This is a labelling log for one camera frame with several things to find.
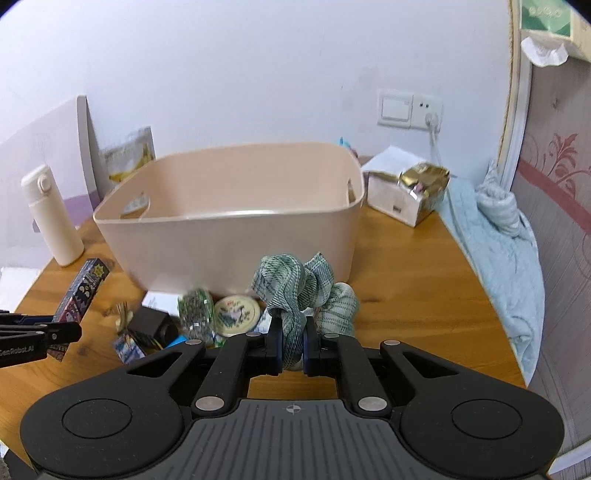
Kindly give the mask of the long dark patterned box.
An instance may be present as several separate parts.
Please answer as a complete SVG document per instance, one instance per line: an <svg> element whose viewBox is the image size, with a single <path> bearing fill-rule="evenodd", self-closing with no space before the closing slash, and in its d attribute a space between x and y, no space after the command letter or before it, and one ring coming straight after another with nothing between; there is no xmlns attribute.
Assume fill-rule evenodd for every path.
<svg viewBox="0 0 591 480"><path fill-rule="evenodd" d="M84 262L53 315L53 323L80 323L110 270L99 258Z"/></svg>

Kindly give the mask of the small dark card box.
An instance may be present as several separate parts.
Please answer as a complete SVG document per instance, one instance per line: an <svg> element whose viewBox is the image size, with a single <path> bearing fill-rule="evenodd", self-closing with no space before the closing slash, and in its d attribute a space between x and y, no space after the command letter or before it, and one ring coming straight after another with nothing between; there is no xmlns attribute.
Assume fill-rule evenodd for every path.
<svg viewBox="0 0 591 480"><path fill-rule="evenodd" d="M122 334L113 341L113 349L119 360L127 365L143 359L145 354L129 334Z"/></svg>

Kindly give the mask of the green checkered cloth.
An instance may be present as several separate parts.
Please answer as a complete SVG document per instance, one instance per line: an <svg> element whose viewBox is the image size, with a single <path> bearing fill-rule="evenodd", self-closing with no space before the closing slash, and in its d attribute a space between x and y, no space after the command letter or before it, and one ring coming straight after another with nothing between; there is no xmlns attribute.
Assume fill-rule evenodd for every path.
<svg viewBox="0 0 591 480"><path fill-rule="evenodd" d="M283 323L283 367L297 370L304 356L304 311L315 311L318 333L353 337L360 301L353 287L335 281L322 253L304 263L291 254L264 256L252 278L252 291Z"/></svg>

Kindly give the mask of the blue white soap box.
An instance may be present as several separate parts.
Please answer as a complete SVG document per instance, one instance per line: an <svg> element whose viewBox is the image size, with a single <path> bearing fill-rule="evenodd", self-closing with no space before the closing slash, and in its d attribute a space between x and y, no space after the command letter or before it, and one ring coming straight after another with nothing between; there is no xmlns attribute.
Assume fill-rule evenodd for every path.
<svg viewBox="0 0 591 480"><path fill-rule="evenodd" d="M267 309L264 309L263 313L260 315L259 322L257 322L253 331L259 332L260 334L269 333L270 323L272 320L273 318L271 317L270 312Z"/></svg>

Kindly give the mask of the round decorated tin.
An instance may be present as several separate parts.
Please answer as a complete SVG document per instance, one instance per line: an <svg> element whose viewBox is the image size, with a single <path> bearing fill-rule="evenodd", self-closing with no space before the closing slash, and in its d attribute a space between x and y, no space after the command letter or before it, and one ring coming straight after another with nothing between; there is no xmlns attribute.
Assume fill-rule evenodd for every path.
<svg viewBox="0 0 591 480"><path fill-rule="evenodd" d="M213 313L215 333L228 338L255 328L259 323L260 307L252 297L232 295L218 300Z"/></svg>

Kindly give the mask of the small wooden hair clip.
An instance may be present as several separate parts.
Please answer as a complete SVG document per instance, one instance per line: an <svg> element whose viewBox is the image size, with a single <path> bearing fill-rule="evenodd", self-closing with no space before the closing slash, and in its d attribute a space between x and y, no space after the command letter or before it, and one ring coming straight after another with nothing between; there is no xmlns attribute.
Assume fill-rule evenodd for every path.
<svg viewBox="0 0 591 480"><path fill-rule="evenodd" d="M115 327L117 334L121 335L128 331L129 323L133 318L133 311L126 302L122 302L116 305L116 312L118 317L115 320Z"/></svg>

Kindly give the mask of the bag of dried herbs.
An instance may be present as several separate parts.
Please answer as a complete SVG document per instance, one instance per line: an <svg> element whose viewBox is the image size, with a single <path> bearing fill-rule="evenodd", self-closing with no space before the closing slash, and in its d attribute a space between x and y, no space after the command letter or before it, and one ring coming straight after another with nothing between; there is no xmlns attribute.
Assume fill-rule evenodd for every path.
<svg viewBox="0 0 591 480"><path fill-rule="evenodd" d="M206 346L214 344L213 301L207 290L198 288L179 297L177 310L187 339L201 340Z"/></svg>

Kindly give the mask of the black cube box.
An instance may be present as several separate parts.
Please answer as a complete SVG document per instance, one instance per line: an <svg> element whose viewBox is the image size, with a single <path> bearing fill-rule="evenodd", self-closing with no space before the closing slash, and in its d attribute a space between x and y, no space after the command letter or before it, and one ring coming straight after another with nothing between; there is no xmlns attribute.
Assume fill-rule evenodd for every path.
<svg viewBox="0 0 591 480"><path fill-rule="evenodd" d="M140 347L163 349L177 337L171 316L161 310L140 306L132 315L127 330Z"/></svg>

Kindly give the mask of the cream thermos bottle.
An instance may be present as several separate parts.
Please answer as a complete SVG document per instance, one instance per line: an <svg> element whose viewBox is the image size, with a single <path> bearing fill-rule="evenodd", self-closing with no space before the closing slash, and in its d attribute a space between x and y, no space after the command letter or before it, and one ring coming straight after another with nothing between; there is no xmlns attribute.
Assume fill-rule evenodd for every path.
<svg viewBox="0 0 591 480"><path fill-rule="evenodd" d="M33 219L53 258L60 266L75 262L83 242L66 210L48 165L40 165L21 179L21 188Z"/></svg>

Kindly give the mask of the beige plastic storage bin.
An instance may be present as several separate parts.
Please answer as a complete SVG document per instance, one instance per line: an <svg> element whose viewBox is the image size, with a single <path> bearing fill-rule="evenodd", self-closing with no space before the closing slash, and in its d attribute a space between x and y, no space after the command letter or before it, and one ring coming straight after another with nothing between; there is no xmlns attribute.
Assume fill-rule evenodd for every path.
<svg viewBox="0 0 591 480"><path fill-rule="evenodd" d="M332 143L264 143L169 155L113 189L93 218L141 288L245 294L264 256L322 254L335 279L352 269L365 185Z"/></svg>

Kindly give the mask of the white box with gold wrapper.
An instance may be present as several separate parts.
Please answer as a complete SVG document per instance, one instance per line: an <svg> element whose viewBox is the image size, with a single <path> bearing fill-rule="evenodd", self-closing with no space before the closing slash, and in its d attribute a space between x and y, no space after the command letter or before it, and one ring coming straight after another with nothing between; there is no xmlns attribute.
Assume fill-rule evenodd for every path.
<svg viewBox="0 0 591 480"><path fill-rule="evenodd" d="M415 154L390 146L362 166L367 204L416 227L443 200L450 171Z"/></svg>

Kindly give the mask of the banana chips bag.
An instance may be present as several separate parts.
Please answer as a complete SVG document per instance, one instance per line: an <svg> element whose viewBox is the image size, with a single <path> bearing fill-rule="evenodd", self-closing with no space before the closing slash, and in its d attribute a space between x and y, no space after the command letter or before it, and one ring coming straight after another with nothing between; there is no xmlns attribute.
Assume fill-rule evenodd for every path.
<svg viewBox="0 0 591 480"><path fill-rule="evenodd" d="M118 144L103 149L100 155L109 182L118 185L155 159L151 128L147 126L132 132Z"/></svg>

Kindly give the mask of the lilac leaning board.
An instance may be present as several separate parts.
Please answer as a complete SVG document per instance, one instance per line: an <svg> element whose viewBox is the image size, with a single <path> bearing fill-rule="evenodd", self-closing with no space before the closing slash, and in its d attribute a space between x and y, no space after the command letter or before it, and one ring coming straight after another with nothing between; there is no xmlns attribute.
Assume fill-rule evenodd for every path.
<svg viewBox="0 0 591 480"><path fill-rule="evenodd" d="M40 269L51 252L31 206L60 197L74 226L99 204L86 97L79 95L1 144L1 265Z"/></svg>

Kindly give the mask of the light blue quilt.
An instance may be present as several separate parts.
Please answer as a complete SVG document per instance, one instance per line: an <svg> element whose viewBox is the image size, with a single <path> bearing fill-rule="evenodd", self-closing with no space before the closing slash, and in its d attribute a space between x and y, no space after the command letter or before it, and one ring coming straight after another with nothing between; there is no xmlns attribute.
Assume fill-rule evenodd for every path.
<svg viewBox="0 0 591 480"><path fill-rule="evenodd" d="M478 186L452 177L438 213L480 280L526 384L541 349L545 288L534 231L489 166Z"/></svg>

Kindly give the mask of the patterned headboard panel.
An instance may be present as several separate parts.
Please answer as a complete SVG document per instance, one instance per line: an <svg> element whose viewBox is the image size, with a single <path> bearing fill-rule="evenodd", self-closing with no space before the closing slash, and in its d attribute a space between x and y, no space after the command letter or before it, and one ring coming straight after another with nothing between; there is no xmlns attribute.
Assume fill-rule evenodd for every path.
<svg viewBox="0 0 591 480"><path fill-rule="evenodd" d="M545 285L531 388L568 417L590 411L590 62L537 67L511 7L512 72L502 182L538 241Z"/></svg>

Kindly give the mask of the tissue box on headboard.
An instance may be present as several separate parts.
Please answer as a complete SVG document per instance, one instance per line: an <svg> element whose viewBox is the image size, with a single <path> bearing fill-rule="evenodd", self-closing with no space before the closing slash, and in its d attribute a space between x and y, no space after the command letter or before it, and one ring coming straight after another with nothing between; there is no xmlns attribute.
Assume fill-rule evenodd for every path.
<svg viewBox="0 0 591 480"><path fill-rule="evenodd" d="M590 23L567 1L521 0L521 49L537 67L590 62Z"/></svg>

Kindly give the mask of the white wall switch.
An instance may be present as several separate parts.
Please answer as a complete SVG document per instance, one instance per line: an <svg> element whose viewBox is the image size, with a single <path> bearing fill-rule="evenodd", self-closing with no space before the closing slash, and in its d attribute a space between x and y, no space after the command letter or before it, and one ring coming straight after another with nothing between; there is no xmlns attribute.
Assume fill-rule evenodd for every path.
<svg viewBox="0 0 591 480"><path fill-rule="evenodd" d="M386 127L409 128L413 101L412 93L382 90L378 100L378 124Z"/></svg>

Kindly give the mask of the white wall socket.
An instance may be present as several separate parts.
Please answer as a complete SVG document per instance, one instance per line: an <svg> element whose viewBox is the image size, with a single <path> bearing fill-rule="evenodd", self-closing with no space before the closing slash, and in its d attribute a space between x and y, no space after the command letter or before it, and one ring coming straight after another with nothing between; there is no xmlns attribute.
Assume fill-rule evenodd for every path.
<svg viewBox="0 0 591 480"><path fill-rule="evenodd" d="M438 132L443 123L443 100L436 96L413 95L410 128L429 130L434 128Z"/></svg>

